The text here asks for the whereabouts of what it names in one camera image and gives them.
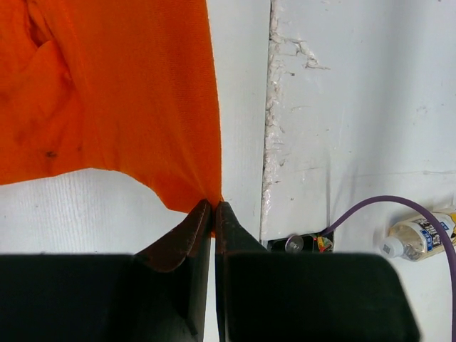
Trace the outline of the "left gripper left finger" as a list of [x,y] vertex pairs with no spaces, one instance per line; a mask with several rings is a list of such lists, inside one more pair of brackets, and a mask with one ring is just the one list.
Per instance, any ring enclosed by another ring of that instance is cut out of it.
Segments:
[[201,341],[212,208],[137,254],[4,254],[3,341]]

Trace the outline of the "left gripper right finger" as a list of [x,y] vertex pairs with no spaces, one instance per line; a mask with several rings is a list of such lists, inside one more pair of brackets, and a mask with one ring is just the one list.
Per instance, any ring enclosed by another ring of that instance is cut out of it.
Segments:
[[375,254],[271,252],[230,204],[215,212],[221,341],[419,341],[394,268]]

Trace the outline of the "orange t shirt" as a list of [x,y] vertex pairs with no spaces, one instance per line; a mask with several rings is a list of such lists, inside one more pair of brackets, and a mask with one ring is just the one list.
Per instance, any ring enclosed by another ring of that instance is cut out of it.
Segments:
[[205,1],[1,3],[1,183],[88,168],[178,212],[222,200]]

